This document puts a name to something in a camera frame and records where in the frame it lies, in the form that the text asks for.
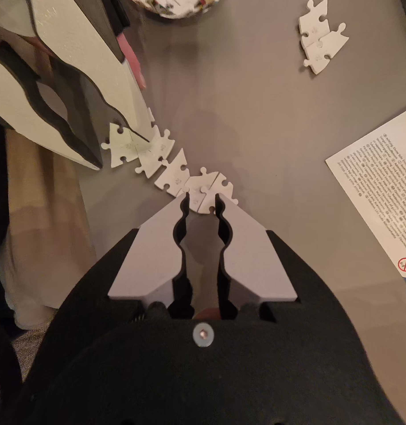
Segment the two-piece joined puzzle segment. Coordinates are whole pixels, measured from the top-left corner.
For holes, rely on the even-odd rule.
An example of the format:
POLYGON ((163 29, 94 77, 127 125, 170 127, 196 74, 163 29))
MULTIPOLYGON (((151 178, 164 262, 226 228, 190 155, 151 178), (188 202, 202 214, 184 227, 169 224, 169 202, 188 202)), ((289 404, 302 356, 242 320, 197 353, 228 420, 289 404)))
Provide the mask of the two-piece joined puzzle segment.
POLYGON ((340 23, 336 30, 330 29, 327 0, 318 4, 307 1, 306 9, 307 12, 298 19, 301 47, 305 53, 303 65, 318 75, 344 47, 349 37, 343 34, 345 23, 340 23))

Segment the person's left hand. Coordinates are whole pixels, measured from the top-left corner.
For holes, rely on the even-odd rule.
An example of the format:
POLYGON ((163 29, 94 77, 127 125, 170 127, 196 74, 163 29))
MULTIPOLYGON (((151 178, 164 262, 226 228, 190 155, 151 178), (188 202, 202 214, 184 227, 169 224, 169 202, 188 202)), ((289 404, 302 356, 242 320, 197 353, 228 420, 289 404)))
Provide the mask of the person's left hand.
POLYGON ((118 41, 119 47, 124 54, 126 60, 128 61, 128 64, 131 68, 132 74, 135 77, 135 80, 140 88, 140 90, 146 89, 146 81, 143 77, 140 63, 136 57, 136 54, 134 53, 131 45, 126 39, 125 34, 122 32, 119 35, 116 36, 116 39, 118 41))

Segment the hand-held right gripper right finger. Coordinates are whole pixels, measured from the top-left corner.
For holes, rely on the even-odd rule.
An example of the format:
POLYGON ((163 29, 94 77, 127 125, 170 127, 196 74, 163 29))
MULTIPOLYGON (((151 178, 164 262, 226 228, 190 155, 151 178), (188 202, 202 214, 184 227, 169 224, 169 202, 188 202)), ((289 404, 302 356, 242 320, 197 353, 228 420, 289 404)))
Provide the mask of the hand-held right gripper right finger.
POLYGON ((268 231, 227 198, 215 196, 220 254, 220 299, 230 303, 293 302, 297 294, 268 231))

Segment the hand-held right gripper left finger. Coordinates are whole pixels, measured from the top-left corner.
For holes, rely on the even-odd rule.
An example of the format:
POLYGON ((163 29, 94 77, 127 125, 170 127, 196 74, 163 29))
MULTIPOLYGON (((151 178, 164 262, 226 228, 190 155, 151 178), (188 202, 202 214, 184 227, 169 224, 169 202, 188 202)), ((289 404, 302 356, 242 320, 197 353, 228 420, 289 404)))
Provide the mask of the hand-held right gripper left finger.
POLYGON ((108 292, 111 300, 173 303, 173 279, 183 269, 176 225, 188 215, 189 194, 183 193, 144 222, 108 292))

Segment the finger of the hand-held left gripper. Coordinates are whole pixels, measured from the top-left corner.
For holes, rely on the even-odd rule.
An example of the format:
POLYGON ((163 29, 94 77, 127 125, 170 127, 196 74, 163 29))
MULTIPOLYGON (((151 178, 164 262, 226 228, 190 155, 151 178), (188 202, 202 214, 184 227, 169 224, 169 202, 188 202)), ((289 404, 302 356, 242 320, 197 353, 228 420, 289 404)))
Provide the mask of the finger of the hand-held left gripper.
POLYGON ((62 157, 102 168, 99 157, 72 131, 62 99, 17 56, 0 56, 0 121, 62 157))
POLYGON ((30 10, 41 42, 64 63, 86 75, 104 102, 123 119, 125 127, 153 138, 148 109, 126 59, 121 61, 73 0, 33 0, 30 10))

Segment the partly built white puzzle ball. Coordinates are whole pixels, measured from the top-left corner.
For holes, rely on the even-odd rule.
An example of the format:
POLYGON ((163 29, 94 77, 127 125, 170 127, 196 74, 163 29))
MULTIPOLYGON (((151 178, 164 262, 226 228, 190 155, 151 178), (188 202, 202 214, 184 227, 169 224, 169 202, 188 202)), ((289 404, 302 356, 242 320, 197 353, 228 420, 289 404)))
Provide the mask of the partly built white puzzle ball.
POLYGON ((148 12, 167 19, 184 19, 206 13, 218 0, 134 0, 148 12))

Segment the white printed instruction leaflet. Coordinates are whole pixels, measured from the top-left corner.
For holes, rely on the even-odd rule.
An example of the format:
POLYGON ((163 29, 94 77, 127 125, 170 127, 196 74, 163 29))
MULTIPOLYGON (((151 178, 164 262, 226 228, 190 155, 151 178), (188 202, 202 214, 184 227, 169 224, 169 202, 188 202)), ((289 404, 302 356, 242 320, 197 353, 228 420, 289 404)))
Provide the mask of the white printed instruction leaflet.
POLYGON ((325 163, 406 283, 406 111, 325 163))

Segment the beige trousers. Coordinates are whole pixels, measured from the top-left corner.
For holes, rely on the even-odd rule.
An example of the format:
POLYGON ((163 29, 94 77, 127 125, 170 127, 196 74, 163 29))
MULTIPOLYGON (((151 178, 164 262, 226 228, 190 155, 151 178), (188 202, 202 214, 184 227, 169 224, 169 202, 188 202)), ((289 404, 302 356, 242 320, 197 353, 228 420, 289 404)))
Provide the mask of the beige trousers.
POLYGON ((0 279, 15 324, 48 324, 96 262, 75 163, 6 130, 9 226, 0 279))

